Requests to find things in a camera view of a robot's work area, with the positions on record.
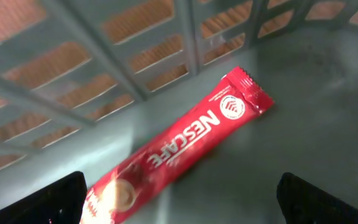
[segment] black object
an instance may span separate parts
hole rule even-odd
[[[291,173],[283,174],[277,200],[288,224],[358,223],[358,209]]]
[[[3,224],[79,224],[86,197],[82,172],[74,172],[0,210]]]

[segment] red coffee stick packet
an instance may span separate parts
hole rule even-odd
[[[82,224],[118,224],[273,100],[236,67],[177,122],[90,188]]]

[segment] nescafe logo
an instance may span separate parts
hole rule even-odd
[[[221,100],[220,107],[223,116],[229,119],[239,119],[246,111],[245,103],[231,95],[227,95]]]

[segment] coffee cup image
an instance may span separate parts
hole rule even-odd
[[[100,204],[109,212],[125,212],[136,201],[135,188],[126,180],[116,179],[110,181],[102,191]]]

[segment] gray plastic crate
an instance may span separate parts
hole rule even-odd
[[[201,23],[245,1],[175,0],[172,18],[112,43],[101,24],[142,2],[44,0],[46,19],[0,43],[0,97],[9,102],[0,107],[0,126],[26,111],[51,119],[0,142],[0,155],[26,155],[0,170],[0,209],[75,170],[84,172],[89,186],[94,184],[237,65],[273,96],[277,109],[229,137],[218,147],[218,156],[169,186],[129,223],[282,222],[274,189],[286,171],[358,207],[358,26],[349,22],[358,0],[336,1],[345,3],[340,12],[319,20],[305,18],[316,3],[326,1],[289,0],[268,9],[269,1],[255,0],[248,20],[207,39]],[[292,15],[285,27],[258,37],[263,24],[288,11]],[[242,47],[204,63],[206,53],[242,33]],[[129,58],[176,34],[182,50],[133,71]],[[2,77],[64,42],[79,43],[91,59],[34,90]],[[155,91],[146,87],[182,64],[186,75]],[[62,90],[59,86],[67,80],[87,83],[103,72],[118,84],[72,110],[40,94]],[[85,117],[125,93],[134,99],[130,105],[98,121]],[[80,130],[43,149],[31,146],[65,126]]]

